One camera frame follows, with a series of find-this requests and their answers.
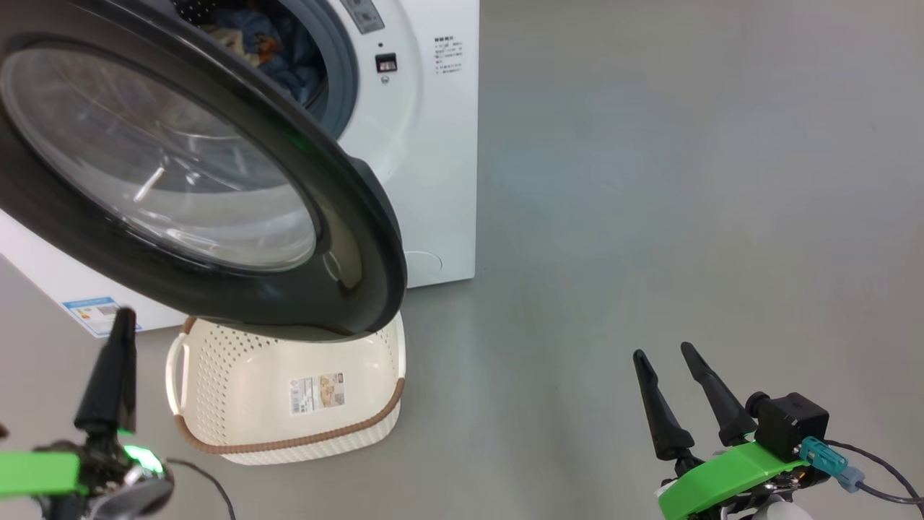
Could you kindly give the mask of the basket label sticker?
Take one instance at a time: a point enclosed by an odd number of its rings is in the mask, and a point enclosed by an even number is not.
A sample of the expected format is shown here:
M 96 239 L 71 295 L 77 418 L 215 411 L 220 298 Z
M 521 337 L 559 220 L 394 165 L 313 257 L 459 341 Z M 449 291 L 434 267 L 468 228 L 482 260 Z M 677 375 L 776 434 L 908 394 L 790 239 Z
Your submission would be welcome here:
M 345 404 L 343 373 L 304 376 L 288 382 L 288 411 L 294 417 Z

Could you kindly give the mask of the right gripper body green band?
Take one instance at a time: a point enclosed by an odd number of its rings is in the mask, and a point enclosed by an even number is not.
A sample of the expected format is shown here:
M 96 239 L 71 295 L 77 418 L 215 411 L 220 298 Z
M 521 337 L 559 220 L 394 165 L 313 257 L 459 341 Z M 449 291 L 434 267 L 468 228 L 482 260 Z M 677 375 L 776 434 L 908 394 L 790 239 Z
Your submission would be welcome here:
M 797 490 L 828 480 L 828 474 L 802 459 L 782 461 L 757 442 L 749 442 L 663 486 L 658 506 L 664 520 L 729 520 L 733 514 L 756 518 L 773 503 L 792 501 Z

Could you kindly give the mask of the white washing machine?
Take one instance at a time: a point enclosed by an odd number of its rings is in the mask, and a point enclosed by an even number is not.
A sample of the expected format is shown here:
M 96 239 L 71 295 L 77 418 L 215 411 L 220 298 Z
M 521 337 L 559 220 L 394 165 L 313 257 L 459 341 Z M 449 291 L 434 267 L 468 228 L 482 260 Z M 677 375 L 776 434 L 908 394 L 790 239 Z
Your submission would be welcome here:
M 212 11 L 234 0 L 151 1 L 202 30 Z M 471 279 L 479 0 L 280 2 L 307 27 L 326 66 L 313 102 L 292 98 L 378 178 L 401 233 L 405 293 Z M 0 256 L 65 312 L 66 300 L 111 297 L 134 310 L 138 330 L 192 317 L 87 269 L 2 211 Z

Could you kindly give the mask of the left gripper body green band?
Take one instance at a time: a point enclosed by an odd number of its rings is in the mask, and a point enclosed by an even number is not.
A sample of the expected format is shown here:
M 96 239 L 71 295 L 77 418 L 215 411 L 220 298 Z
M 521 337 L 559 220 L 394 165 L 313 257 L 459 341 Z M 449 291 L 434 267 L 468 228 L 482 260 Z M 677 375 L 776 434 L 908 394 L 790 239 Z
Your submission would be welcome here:
M 164 461 L 118 435 L 0 451 L 0 501 L 30 499 L 40 520 L 142 520 L 164 509 L 174 490 Z

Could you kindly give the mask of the cream perforated laundry basket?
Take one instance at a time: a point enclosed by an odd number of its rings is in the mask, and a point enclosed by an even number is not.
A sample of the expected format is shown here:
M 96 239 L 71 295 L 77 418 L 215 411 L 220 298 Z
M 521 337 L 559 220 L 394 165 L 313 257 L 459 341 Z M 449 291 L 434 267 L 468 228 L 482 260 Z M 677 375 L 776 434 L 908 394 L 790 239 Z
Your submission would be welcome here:
M 346 404 L 294 417 L 291 379 L 343 373 Z M 396 425 L 406 383 L 402 316 L 349 342 L 294 342 L 188 317 L 171 344 L 165 388 L 178 433 L 243 465 L 300 463 L 360 450 Z

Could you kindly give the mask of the blue energy label sticker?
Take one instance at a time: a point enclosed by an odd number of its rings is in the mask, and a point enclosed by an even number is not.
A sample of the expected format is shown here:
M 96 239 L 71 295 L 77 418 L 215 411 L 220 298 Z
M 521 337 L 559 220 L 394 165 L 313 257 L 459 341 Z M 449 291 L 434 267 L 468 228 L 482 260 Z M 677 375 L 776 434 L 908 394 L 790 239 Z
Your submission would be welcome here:
M 111 297 L 66 300 L 61 306 L 95 338 L 107 338 L 121 306 Z

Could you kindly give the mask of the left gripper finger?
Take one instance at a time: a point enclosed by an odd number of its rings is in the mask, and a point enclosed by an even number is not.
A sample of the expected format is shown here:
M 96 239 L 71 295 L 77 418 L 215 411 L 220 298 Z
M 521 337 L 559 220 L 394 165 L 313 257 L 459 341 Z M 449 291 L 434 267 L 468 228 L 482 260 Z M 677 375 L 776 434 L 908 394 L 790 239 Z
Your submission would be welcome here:
M 74 425 L 89 434 L 136 433 L 136 313 L 129 307 L 115 314 Z

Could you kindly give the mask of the blue printed garment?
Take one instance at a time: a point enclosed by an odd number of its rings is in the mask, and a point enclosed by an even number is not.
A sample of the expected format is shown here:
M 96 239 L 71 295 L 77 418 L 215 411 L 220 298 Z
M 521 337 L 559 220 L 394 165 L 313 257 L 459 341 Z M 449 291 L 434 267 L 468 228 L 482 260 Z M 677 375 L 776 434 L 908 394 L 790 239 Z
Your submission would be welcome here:
M 212 11 L 201 29 L 300 105 L 313 102 L 326 85 L 317 44 L 280 0 L 234 0 Z

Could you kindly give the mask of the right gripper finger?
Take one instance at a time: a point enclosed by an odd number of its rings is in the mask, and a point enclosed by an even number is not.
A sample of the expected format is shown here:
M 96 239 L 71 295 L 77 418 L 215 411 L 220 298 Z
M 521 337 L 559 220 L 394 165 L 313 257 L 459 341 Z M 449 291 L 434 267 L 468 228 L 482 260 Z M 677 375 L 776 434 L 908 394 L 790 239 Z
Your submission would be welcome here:
M 748 442 L 746 437 L 752 434 L 758 425 L 692 343 L 682 342 L 680 349 L 692 378 L 702 387 L 712 408 L 719 425 L 720 442 L 725 447 Z
M 689 431 L 680 426 L 661 393 L 658 375 L 646 353 L 635 351 L 632 362 L 657 458 L 661 461 L 693 459 L 691 448 L 695 441 Z

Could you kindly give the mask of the dark grey glass washer door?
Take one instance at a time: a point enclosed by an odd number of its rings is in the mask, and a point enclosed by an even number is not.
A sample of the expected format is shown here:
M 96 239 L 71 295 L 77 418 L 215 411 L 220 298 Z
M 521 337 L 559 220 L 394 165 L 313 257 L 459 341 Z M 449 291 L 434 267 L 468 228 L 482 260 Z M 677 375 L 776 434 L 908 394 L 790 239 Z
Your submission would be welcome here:
M 0 211 L 87 269 L 242 332 L 363 338 L 405 296 L 372 168 L 151 0 L 0 0 Z

